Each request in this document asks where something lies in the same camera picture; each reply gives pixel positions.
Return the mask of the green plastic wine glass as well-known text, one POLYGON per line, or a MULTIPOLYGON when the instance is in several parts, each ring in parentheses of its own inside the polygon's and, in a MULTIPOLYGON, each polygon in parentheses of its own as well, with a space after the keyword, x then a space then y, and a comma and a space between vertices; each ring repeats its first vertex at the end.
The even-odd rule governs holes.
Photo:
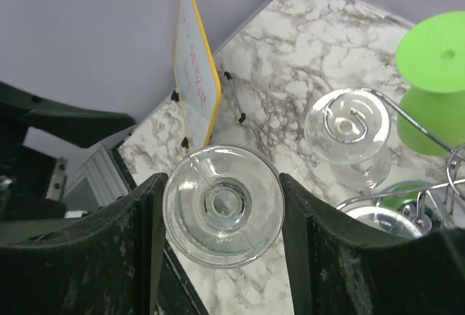
POLYGON ((410 84, 400 100, 397 134, 414 152, 452 156, 446 175, 464 166, 464 12, 430 17, 411 28, 395 54, 410 84))

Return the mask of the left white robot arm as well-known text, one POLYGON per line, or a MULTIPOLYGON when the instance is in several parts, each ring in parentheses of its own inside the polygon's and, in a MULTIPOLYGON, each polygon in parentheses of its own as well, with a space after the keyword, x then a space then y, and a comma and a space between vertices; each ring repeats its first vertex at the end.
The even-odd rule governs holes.
POLYGON ((15 221, 63 219, 75 153, 134 124, 124 113, 74 107, 1 83, 1 235, 15 221))

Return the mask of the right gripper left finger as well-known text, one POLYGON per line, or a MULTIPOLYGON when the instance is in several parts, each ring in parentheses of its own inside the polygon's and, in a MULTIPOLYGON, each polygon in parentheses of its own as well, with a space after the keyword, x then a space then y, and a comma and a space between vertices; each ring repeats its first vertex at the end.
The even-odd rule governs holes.
POLYGON ((1 235, 3 314, 141 314, 136 209, 127 196, 83 217, 15 221, 1 235))

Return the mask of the clear wine glass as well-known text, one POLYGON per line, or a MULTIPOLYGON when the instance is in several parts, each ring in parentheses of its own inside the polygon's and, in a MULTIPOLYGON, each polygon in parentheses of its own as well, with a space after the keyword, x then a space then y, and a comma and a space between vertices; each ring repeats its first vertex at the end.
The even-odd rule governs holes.
POLYGON ((163 191, 163 221, 174 247, 210 269, 235 269, 278 238, 284 194, 276 167, 260 152, 213 145, 182 159, 163 191))

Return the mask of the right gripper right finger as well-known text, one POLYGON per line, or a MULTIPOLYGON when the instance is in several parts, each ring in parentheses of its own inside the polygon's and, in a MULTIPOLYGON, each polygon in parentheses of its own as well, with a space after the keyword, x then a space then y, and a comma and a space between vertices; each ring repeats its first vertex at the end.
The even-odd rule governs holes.
POLYGON ((361 223, 281 173, 295 314, 462 314, 464 230, 408 240, 361 223))

